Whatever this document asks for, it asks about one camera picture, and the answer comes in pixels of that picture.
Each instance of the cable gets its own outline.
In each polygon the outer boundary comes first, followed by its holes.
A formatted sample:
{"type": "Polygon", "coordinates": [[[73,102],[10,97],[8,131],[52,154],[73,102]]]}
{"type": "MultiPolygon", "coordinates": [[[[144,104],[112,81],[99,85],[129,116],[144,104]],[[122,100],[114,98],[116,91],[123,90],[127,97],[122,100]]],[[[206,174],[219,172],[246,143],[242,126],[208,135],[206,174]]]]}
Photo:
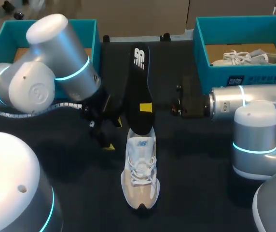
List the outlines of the cable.
{"type": "Polygon", "coordinates": [[[35,117],[35,116],[45,114],[49,111],[52,111],[52,110],[55,110],[55,109],[58,109],[58,108],[61,108],[61,107],[69,107],[69,108],[74,108],[74,109],[79,110],[79,109],[82,108],[82,105],[81,104],[75,104],[75,103],[69,103],[69,102],[62,102],[62,103],[51,105],[47,109],[45,109],[43,111],[40,111],[38,113],[35,113],[35,114],[9,114],[9,113],[5,113],[5,112],[0,111],[0,116],[8,117],[8,118],[16,118],[16,119],[35,117]]]}

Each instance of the screw hole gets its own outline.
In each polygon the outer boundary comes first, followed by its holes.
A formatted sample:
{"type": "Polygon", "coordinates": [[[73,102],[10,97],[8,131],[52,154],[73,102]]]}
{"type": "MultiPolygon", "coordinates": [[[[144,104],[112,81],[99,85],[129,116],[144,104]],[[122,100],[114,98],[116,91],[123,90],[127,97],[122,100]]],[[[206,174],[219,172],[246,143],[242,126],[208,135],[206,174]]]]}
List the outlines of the screw hole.
{"type": "Polygon", "coordinates": [[[24,185],[19,185],[18,190],[21,193],[26,193],[27,192],[27,187],[25,187],[24,185]]]}

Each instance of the teal box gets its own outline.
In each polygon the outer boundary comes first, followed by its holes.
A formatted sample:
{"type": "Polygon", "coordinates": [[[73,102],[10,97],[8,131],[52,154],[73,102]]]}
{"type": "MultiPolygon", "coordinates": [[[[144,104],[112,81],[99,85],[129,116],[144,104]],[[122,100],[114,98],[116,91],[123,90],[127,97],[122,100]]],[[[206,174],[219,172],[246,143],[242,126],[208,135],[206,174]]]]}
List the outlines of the teal box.
{"type": "Polygon", "coordinates": [[[203,93],[229,85],[276,84],[276,65],[216,66],[205,45],[271,44],[276,46],[276,16],[199,17],[193,32],[194,56],[203,93]]]}
{"type": "MultiPolygon", "coordinates": [[[[35,20],[6,21],[0,29],[0,63],[13,63],[18,48],[28,48],[27,30],[35,20]]],[[[92,49],[91,62],[99,74],[100,39],[96,20],[69,20],[84,48],[92,49]]],[[[67,98],[55,83],[55,99],[67,98]]]]}

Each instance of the robotic arm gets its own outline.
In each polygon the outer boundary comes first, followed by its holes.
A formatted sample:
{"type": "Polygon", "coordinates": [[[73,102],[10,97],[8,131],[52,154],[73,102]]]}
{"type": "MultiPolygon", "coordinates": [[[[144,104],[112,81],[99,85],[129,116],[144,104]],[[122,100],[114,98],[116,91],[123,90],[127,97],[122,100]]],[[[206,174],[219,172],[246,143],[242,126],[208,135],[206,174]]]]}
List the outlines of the robotic arm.
{"type": "Polygon", "coordinates": [[[121,104],[102,85],[71,24],[61,14],[46,16],[27,31],[29,50],[13,64],[0,64],[0,110],[25,114],[46,110],[55,97],[55,81],[91,121],[91,136],[113,149],[100,131],[104,120],[120,127],[121,104]]]}
{"type": "Polygon", "coordinates": [[[276,85],[220,87],[206,95],[178,89],[179,104],[172,107],[178,115],[234,119],[233,168],[238,175],[267,180],[276,174],[276,85]],[[199,106],[188,103],[195,100],[199,106]],[[187,109],[200,111],[189,115],[187,109]]]}

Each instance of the box label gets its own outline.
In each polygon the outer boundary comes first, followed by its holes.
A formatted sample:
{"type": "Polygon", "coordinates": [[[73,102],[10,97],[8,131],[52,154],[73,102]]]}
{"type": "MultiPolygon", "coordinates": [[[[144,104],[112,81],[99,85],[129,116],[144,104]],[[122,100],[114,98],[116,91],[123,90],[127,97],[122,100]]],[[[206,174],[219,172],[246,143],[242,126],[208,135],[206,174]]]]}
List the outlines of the box label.
{"type": "Polygon", "coordinates": [[[250,76],[247,85],[276,84],[276,76],[250,76]]]}
{"type": "Polygon", "coordinates": [[[240,86],[244,80],[244,76],[230,76],[228,78],[227,86],[240,86]]]}

